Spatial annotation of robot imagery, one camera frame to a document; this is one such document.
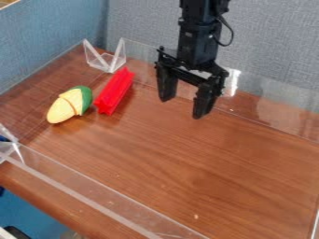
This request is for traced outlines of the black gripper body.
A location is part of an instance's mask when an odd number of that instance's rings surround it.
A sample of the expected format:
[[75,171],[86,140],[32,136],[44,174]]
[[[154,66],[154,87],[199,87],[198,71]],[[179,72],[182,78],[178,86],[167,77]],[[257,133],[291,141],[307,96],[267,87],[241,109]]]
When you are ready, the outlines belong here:
[[189,83],[190,85],[199,87],[206,83],[217,88],[218,97],[225,90],[226,78],[230,76],[230,72],[222,68],[214,61],[209,61],[205,64],[191,66],[178,56],[164,49],[164,46],[158,48],[159,58],[155,62],[155,69],[159,63],[167,66],[179,81]]

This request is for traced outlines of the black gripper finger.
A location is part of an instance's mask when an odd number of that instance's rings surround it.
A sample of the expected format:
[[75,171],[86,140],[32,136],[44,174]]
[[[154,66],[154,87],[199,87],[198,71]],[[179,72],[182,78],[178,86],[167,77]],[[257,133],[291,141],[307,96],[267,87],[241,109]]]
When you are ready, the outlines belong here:
[[176,97],[179,79],[162,63],[156,66],[159,98],[163,102]]
[[201,84],[198,87],[197,97],[194,99],[193,116],[197,120],[211,112],[217,98],[217,88],[206,83]]

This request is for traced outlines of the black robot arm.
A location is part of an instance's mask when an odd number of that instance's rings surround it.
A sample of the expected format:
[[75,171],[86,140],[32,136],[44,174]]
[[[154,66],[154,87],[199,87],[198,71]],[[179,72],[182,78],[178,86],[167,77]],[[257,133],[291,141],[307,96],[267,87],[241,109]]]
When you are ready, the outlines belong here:
[[198,87],[194,98],[193,116],[198,120],[206,116],[223,93],[225,81],[230,73],[217,64],[218,47],[229,47],[221,42],[222,26],[234,29],[223,18],[230,11],[231,0],[179,0],[179,46],[170,54],[164,46],[158,49],[155,62],[159,98],[167,102],[176,97],[179,81]]

